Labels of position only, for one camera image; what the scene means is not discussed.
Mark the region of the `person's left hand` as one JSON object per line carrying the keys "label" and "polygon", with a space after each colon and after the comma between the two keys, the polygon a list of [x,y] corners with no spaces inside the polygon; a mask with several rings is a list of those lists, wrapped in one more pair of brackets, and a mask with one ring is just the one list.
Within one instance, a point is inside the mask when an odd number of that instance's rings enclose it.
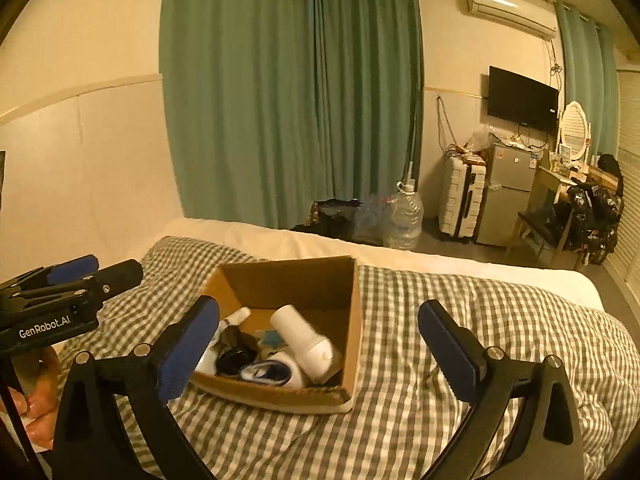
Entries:
{"label": "person's left hand", "polygon": [[62,370],[55,348],[35,348],[12,356],[17,380],[10,379],[10,393],[18,414],[30,423],[26,434],[33,446],[50,451],[58,418],[58,380]]}

